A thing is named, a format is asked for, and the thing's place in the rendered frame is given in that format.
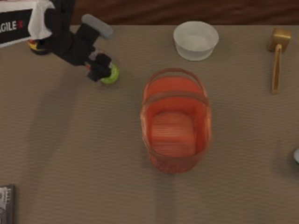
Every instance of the brown wall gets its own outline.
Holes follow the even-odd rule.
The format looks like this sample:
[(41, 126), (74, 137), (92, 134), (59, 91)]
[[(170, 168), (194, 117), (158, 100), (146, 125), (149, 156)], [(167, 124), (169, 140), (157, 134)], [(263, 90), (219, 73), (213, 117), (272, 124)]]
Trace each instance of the brown wall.
[(73, 24), (86, 13), (110, 24), (299, 24), (299, 0), (77, 0)]

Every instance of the green ball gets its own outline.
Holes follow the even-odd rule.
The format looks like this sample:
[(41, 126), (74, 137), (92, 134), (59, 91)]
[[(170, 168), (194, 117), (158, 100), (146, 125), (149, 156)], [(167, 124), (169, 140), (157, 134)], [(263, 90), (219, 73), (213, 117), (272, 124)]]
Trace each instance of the green ball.
[(109, 77), (102, 78), (100, 81), (106, 85), (110, 85), (115, 83), (119, 76), (120, 76), (119, 68), (116, 65), (111, 64), (111, 75)]

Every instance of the wooden mallet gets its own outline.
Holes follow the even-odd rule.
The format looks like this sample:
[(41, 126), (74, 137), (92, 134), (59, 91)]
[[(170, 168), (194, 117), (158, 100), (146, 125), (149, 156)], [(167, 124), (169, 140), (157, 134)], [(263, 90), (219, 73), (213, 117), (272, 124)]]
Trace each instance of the wooden mallet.
[(280, 80), (281, 54), (286, 50), (290, 39), (289, 30), (275, 28), (273, 30), (271, 41), (268, 46), (269, 51), (275, 51), (274, 68), (272, 74), (272, 94), (278, 94)]

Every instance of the brown surface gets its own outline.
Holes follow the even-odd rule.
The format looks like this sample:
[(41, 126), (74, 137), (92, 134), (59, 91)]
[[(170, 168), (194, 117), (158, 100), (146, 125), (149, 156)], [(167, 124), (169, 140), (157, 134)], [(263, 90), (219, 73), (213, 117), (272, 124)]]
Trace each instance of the brown surface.
[(73, 22), (89, 13), (111, 24), (299, 24), (298, 0), (77, 0)]
[[(25, 43), (1, 49), (0, 185), (17, 186), (16, 224), (298, 223), (299, 42), (273, 96), (272, 27), (216, 26), (199, 63), (176, 53), (173, 29), (115, 27), (98, 42), (121, 69), (110, 87)], [(146, 80), (167, 67), (197, 74), (212, 105), (211, 150), (175, 176), (151, 166), (139, 121)]]

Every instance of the red basket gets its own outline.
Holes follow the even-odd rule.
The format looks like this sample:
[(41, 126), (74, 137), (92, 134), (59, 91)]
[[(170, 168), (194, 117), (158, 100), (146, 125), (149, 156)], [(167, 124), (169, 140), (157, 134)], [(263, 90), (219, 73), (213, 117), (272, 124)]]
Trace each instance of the red basket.
[(211, 112), (200, 80), (184, 69), (158, 71), (147, 82), (142, 137), (152, 164), (164, 173), (192, 169), (211, 139)]

